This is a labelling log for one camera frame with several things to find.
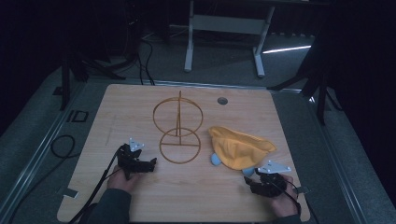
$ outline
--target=yellow bag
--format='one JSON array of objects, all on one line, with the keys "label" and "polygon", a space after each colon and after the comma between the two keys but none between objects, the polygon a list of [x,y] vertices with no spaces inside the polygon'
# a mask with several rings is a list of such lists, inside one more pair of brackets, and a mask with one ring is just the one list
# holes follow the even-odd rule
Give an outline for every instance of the yellow bag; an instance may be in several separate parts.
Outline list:
[{"label": "yellow bag", "polygon": [[243,170],[253,167],[264,157],[276,150],[269,140],[236,132],[225,127],[214,126],[209,128],[212,136],[212,146],[224,165],[231,169]]}]

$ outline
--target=wooden tabletop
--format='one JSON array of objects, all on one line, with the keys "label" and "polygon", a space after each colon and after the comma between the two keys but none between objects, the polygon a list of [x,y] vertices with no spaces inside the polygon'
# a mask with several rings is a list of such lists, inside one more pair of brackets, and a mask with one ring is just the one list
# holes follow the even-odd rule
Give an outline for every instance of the wooden tabletop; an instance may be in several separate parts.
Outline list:
[{"label": "wooden tabletop", "polygon": [[[196,130],[196,135],[183,137],[192,144],[200,142],[198,156],[192,161],[176,164],[168,161],[187,161],[198,147],[163,147],[163,131],[176,128],[178,102],[168,102],[154,108],[163,100],[181,97],[194,104],[181,102],[180,127]],[[221,105],[218,99],[227,99]],[[87,202],[116,150],[132,137],[145,144],[141,161],[157,158],[153,173],[147,173],[133,193],[131,221],[142,222],[259,222],[275,218],[267,199],[253,194],[241,171],[223,164],[214,166],[210,156],[214,150],[208,128],[224,126],[238,132],[258,135],[273,142],[277,150],[263,162],[276,161],[291,168],[296,186],[300,186],[289,147],[282,130],[271,93],[265,90],[197,88],[171,86],[110,85],[99,107],[91,131],[78,160],[69,188],[78,191],[77,198],[64,197],[58,211],[60,221],[69,221]],[[259,181],[256,175],[251,178]],[[97,202],[106,182],[96,195]],[[304,199],[302,221],[310,214]]]}]

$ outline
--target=hand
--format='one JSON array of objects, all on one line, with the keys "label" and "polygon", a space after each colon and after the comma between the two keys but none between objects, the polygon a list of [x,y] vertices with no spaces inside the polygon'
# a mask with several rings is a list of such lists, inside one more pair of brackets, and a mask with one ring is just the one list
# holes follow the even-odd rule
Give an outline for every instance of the hand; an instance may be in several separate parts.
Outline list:
[{"label": "hand", "polygon": [[[293,183],[293,178],[288,175],[282,175],[286,181]],[[293,191],[292,185],[288,183],[286,187],[286,192],[297,200],[297,194]],[[298,213],[296,204],[294,201],[288,197],[286,194],[282,193],[277,197],[270,199],[270,205],[274,210],[277,217],[289,217],[296,215]]]},{"label": "hand", "polygon": [[114,173],[113,175],[110,176],[110,178],[107,181],[107,188],[108,189],[122,189],[128,193],[132,193],[134,186],[136,185],[136,182],[139,180],[142,174],[140,173],[135,173],[132,174],[132,178],[130,180],[127,180],[125,178],[125,173],[124,171],[118,166],[114,166]]}]

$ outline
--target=gray carpet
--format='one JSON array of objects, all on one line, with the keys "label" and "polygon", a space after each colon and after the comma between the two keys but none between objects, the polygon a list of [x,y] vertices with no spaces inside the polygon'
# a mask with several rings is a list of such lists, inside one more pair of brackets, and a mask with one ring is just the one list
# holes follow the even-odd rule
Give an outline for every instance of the gray carpet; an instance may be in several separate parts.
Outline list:
[{"label": "gray carpet", "polygon": [[[306,54],[306,49],[264,54],[266,77],[258,78],[251,55],[254,37],[230,43],[214,42],[208,40],[207,36],[197,36],[192,71],[185,73],[186,36],[171,38],[169,45],[155,35],[145,39],[153,47],[148,70],[157,85],[199,83],[264,88],[293,77]],[[309,45],[312,40],[271,35],[267,38],[264,49]],[[143,60],[149,56],[149,49],[149,45],[141,45],[140,55]],[[121,70],[119,74],[127,77],[125,81],[115,81],[92,71],[88,83],[73,82],[74,100],[64,112],[59,111],[60,96],[52,95],[55,87],[60,85],[60,70],[46,79],[0,139],[2,203],[18,184],[23,168],[40,146],[44,145],[45,148],[44,160],[32,174],[32,183],[26,185],[32,187],[61,160],[48,150],[50,140],[46,139],[54,137],[48,137],[50,130],[56,130],[55,135],[58,136],[72,134],[76,138],[73,154],[81,151],[106,86],[116,82],[139,84],[137,65]],[[303,85],[304,80],[290,88],[300,89]],[[301,183],[311,189],[306,198],[319,223],[396,223],[395,209],[382,189],[346,115],[335,110],[332,105],[327,105],[326,126],[321,126],[315,117],[316,105],[296,91],[273,92],[273,96]],[[88,111],[87,122],[67,122],[71,110]],[[51,126],[55,121],[60,121],[61,125]],[[55,144],[55,148],[63,155],[70,146],[70,141],[66,139]],[[61,192],[67,186],[77,160],[66,160],[42,182],[23,202],[13,223],[59,223],[56,213],[63,197]],[[1,214],[7,210],[5,207],[1,209]],[[311,218],[306,223],[316,221]]]}]

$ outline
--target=sleeve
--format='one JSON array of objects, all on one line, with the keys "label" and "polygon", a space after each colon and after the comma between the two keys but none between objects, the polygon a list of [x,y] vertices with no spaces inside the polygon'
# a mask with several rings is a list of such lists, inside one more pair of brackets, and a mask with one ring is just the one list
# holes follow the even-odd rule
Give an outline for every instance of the sleeve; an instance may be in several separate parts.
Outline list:
[{"label": "sleeve", "polygon": [[280,217],[273,221],[273,224],[301,224],[301,220],[298,215],[289,217]]},{"label": "sleeve", "polygon": [[121,189],[107,189],[99,203],[89,213],[87,224],[129,223],[132,196]]}]

